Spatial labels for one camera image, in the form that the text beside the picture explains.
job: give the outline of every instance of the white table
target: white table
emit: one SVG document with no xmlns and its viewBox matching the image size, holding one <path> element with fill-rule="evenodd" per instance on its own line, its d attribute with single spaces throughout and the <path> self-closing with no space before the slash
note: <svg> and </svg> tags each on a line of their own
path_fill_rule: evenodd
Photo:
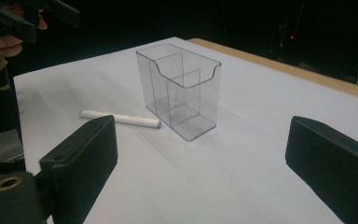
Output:
<svg viewBox="0 0 358 224">
<path fill-rule="evenodd" d="M 222 63 L 217 127 L 187 142 L 163 124 L 117 124 L 118 164 L 86 223 L 341 223 L 285 163 L 292 116 L 358 141 L 358 97 L 178 38 Z M 15 78 L 28 171 L 87 119 L 82 109 L 154 118 L 135 51 Z"/>
</svg>

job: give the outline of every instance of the desk organizer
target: desk organizer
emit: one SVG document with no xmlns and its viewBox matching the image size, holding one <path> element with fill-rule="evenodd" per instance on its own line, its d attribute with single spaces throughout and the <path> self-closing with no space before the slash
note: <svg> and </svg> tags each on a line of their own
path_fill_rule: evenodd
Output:
<svg viewBox="0 0 358 224">
<path fill-rule="evenodd" d="M 136 54 L 150 111 L 186 141 L 216 127 L 220 62 L 171 44 Z"/>
</svg>

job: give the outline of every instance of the white pen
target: white pen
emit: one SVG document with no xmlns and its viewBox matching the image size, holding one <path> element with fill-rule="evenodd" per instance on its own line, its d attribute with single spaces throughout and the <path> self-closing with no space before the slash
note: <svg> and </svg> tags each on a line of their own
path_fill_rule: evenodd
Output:
<svg viewBox="0 0 358 224">
<path fill-rule="evenodd" d="M 80 117 L 88 118 L 88 119 L 97 119 L 107 115 L 113 115 L 113 117 L 115 117 L 115 122 L 117 123 L 132 124 L 132 125 L 157 128 L 157 129 L 161 127 L 161 120 L 159 119 L 147 119 L 147 118 L 127 116 L 127 115 L 104 113 L 104 112 L 98 112 L 93 110 L 81 110 L 79 113 Z"/>
</svg>

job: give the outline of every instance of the transparent pen holder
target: transparent pen holder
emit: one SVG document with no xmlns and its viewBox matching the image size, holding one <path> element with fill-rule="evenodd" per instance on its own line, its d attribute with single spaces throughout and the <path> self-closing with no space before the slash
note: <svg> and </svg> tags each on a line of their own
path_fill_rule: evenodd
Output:
<svg viewBox="0 0 358 224">
<path fill-rule="evenodd" d="M 171 44 L 136 54 L 150 111 L 186 141 L 216 127 L 220 62 Z"/>
</svg>

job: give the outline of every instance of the human hand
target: human hand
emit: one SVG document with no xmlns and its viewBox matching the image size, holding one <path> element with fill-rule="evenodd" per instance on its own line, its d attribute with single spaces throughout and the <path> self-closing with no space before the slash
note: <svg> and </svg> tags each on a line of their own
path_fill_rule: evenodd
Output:
<svg viewBox="0 0 358 224">
<path fill-rule="evenodd" d="M 3 8 L 18 17 L 24 18 L 24 11 L 22 9 L 22 6 L 19 4 L 5 6 Z M 48 25 L 43 20 L 43 17 L 41 15 L 42 12 L 43 9 L 39 9 L 39 24 L 37 25 L 37 28 L 39 30 L 46 30 L 48 29 Z M 13 35 L 0 36 L 0 56 L 13 57 L 18 55 L 22 51 L 21 43 L 22 41 L 14 37 Z"/>
</svg>

